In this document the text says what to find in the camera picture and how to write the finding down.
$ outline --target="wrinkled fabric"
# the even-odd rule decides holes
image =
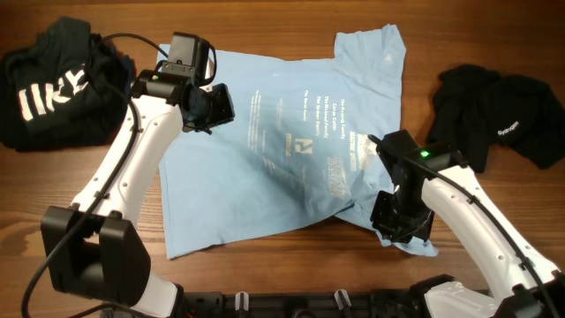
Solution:
[[[400,127],[405,47],[385,26],[338,34],[334,54],[284,61],[217,51],[215,83],[228,86],[236,117],[212,135],[182,133],[160,163],[169,258],[330,216],[374,231],[377,193],[392,184],[366,135]],[[417,239],[398,246],[437,254]]]

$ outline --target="cable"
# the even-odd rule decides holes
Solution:
[[[392,150],[388,144],[386,144],[385,142],[382,142],[382,140],[378,139],[374,135],[369,135],[368,138],[369,138],[370,141],[377,144],[377,146],[379,146],[379,147],[384,146],[384,148],[386,150]],[[536,282],[536,285],[538,286],[539,291],[541,292],[543,298],[545,299],[546,306],[549,309],[549,311],[551,312],[552,316],[555,317],[555,318],[560,317],[559,314],[557,313],[557,309],[555,308],[555,304],[551,300],[551,296],[547,292],[547,288],[544,286],[543,282],[541,281],[541,278],[539,278],[539,276],[538,276],[538,273],[534,270],[533,266],[531,265],[530,259],[527,258],[524,255],[524,253],[522,252],[520,247],[518,247],[516,242],[506,232],[506,229],[504,229],[504,227],[500,224],[500,222],[498,222],[498,220],[496,219],[496,217],[493,216],[491,211],[489,211],[488,208],[486,208],[483,205],[483,203],[481,203],[481,201],[477,200],[475,195],[473,195],[472,193],[467,191],[465,188],[463,188],[462,186],[457,184],[457,182],[453,181],[452,179],[450,179],[450,178],[448,178],[448,177],[446,177],[446,176],[444,176],[444,175],[442,175],[442,174],[440,174],[440,173],[438,173],[434,170],[431,170],[430,168],[426,167],[422,163],[418,163],[418,162],[416,162],[416,161],[414,161],[414,160],[412,160],[412,159],[410,159],[410,158],[408,158],[404,155],[401,155],[399,157],[399,159],[404,160],[405,162],[407,162],[407,163],[411,164],[412,166],[422,170],[423,172],[425,172],[426,174],[428,174],[430,176],[433,176],[435,178],[439,178],[439,179],[445,181],[448,185],[453,186],[457,191],[459,191],[460,193],[462,193],[466,197],[468,197],[469,200],[471,200],[470,204],[472,204],[472,203],[476,204],[477,207],[480,208],[480,210],[483,212],[483,214],[485,214],[485,216],[488,217],[488,219],[493,223],[494,227],[496,227],[496,229],[501,233],[501,235],[508,241],[508,244],[510,245],[510,247],[512,247],[512,249],[516,253],[516,256],[518,257],[518,259],[520,259],[522,264],[526,267],[526,269],[530,273],[531,277]]]
[[[159,46],[157,44],[149,41],[148,39],[146,39],[142,36],[139,36],[139,35],[136,35],[136,34],[111,34],[111,35],[103,37],[88,52],[88,57],[87,57],[87,62],[86,62],[86,67],[85,67],[85,74],[86,74],[88,79],[92,80],[92,77],[90,76],[90,72],[91,72],[91,66],[92,66],[91,64],[92,64],[93,53],[98,48],[100,48],[100,46],[103,43],[107,42],[110,39],[114,39],[114,38],[117,38],[117,37],[132,37],[132,38],[135,38],[135,39],[138,39],[138,40],[142,40],[143,42],[148,43],[149,45],[158,49],[164,56],[166,56],[166,57],[168,56],[167,53],[165,51],[163,51],[161,48],[159,48]],[[34,288],[37,285],[37,282],[39,282],[41,275],[43,274],[43,272],[45,272],[45,269],[47,269],[49,264],[53,261],[53,259],[57,255],[57,253],[59,253],[59,251],[61,251],[61,249],[69,242],[69,240],[72,237],[74,237],[75,234],[77,234],[78,231],[80,231],[82,229],[82,227],[85,224],[85,222],[87,221],[88,217],[90,217],[93,214],[96,207],[98,207],[98,204],[100,204],[100,202],[104,198],[106,192],[109,190],[111,185],[114,183],[114,179],[116,178],[119,171],[122,169],[122,166],[124,165],[125,161],[127,160],[127,157],[130,154],[130,152],[132,151],[133,145],[135,143],[135,140],[136,140],[136,137],[137,137],[137,132],[139,131],[139,115],[138,115],[138,111],[137,111],[135,104],[133,103],[131,98],[128,98],[121,90],[119,90],[119,89],[117,89],[117,88],[115,88],[111,85],[108,85],[107,82],[102,82],[102,85],[105,86],[106,88],[108,88],[109,90],[111,90],[112,92],[114,92],[116,95],[120,96],[123,100],[125,100],[128,103],[128,106],[130,107],[130,110],[131,110],[132,116],[133,116],[132,136],[128,140],[128,143],[125,147],[125,150],[122,153],[122,155],[120,156],[120,159],[118,160],[118,162],[116,163],[114,170],[110,173],[110,175],[108,176],[108,179],[104,182],[104,185],[102,186],[100,191],[95,195],[92,204],[87,208],[87,210],[80,217],[80,219],[64,234],[64,236],[61,238],[61,240],[56,244],[56,246],[49,253],[49,255],[47,255],[47,257],[45,258],[43,263],[40,265],[40,267],[37,269],[37,271],[35,271],[35,274],[32,276],[32,279],[30,280],[30,282],[29,282],[29,284],[26,288],[26,291],[24,292],[24,296],[21,300],[21,314],[22,314],[22,317],[24,317],[24,318],[31,318],[30,315],[29,315],[29,300],[31,299],[32,293],[34,292]]]

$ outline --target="camera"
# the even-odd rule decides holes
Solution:
[[[209,59],[209,52],[214,62]],[[161,97],[167,104],[179,105],[184,132],[210,132],[235,117],[230,92],[225,84],[210,86],[217,70],[215,48],[193,34],[175,32],[169,56],[154,71],[144,70],[132,86],[132,97]]]

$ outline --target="t-shirt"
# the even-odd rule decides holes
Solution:
[[[161,161],[169,258],[330,216],[374,231],[377,193],[392,185],[366,136],[399,129],[405,47],[385,26],[338,34],[334,54],[217,52],[236,116],[212,135],[182,133]]]

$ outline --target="black plastic housing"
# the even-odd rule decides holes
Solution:
[[[41,220],[45,253],[50,254],[82,212],[49,207]],[[85,241],[95,232],[99,244]],[[93,216],[49,264],[53,288],[88,299],[134,306],[146,288],[151,260],[132,223]]]

